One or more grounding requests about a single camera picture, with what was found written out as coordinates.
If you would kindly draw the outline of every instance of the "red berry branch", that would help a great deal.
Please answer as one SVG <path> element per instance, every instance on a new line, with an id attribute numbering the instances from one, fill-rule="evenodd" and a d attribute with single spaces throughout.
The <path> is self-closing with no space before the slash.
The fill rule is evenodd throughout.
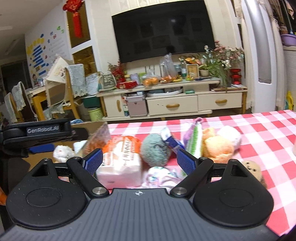
<path id="1" fill-rule="evenodd" d="M 125 82 L 125 78 L 124 78 L 125 70 L 124 70 L 123 64 L 120 62 L 120 59 L 118 60 L 117 65 L 112 65 L 110 63 L 108 64 L 109 64 L 111 73 L 116 79 L 116 82 L 117 83 Z"/>

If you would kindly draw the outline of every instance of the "red checkered tablecloth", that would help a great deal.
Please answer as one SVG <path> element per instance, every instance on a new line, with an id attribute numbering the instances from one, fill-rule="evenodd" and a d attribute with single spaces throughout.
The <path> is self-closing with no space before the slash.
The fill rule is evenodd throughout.
<path id="1" fill-rule="evenodd" d="M 182 139 L 193 119 L 109 124 L 111 135 L 131 135 L 143 140 L 167 126 Z M 296 135 L 296 113 L 290 110 L 258 114 L 205 118 L 203 128 L 232 126 L 242 134 L 242 144 L 233 158 L 257 162 L 268 191 L 274 199 L 274 210 L 267 226 L 278 235 L 296 224 L 296 156 L 292 153 Z M 180 168 L 172 156 L 168 166 Z"/>

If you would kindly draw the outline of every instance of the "drawer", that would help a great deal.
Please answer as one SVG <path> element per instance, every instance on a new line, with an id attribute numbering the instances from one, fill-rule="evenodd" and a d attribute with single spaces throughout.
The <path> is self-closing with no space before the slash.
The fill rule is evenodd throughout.
<path id="1" fill-rule="evenodd" d="M 150 115 L 197 112 L 197 96 L 147 100 Z"/>
<path id="2" fill-rule="evenodd" d="M 121 95 L 104 96 L 104 103 L 108 117 L 124 116 Z"/>
<path id="3" fill-rule="evenodd" d="M 198 95 L 198 110 L 239 108 L 242 106 L 242 93 Z"/>

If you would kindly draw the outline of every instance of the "drawer handle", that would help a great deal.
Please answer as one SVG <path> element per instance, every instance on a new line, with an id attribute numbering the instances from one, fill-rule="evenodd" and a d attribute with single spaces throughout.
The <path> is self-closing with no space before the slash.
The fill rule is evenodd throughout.
<path id="1" fill-rule="evenodd" d="M 179 107 L 180 104 L 167 104 L 166 107 L 169 109 L 169 108 L 177 108 Z"/>
<path id="2" fill-rule="evenodd" d="M 118 112 L 121 112 L 120 101 L 117 100 L 116 103 L 117 103 L 117 109 L 118 109 Z"/>
<path id="3" fill-rule="evenodd" d="M 216 100 L 215 101 L 216 104 L 223 104 L 223 103 L 227 103 L 227 100 Z"/>

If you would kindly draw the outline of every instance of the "television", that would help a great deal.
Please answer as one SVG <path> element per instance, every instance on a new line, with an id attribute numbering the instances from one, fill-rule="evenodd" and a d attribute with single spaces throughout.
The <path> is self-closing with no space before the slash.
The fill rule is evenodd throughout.
<path id="1" fill-rule="evenodd" d="M 155 4 L 112 16 L 122 63 L 167 53 L 204 52 L 215 48 L 203 0 Z"/>

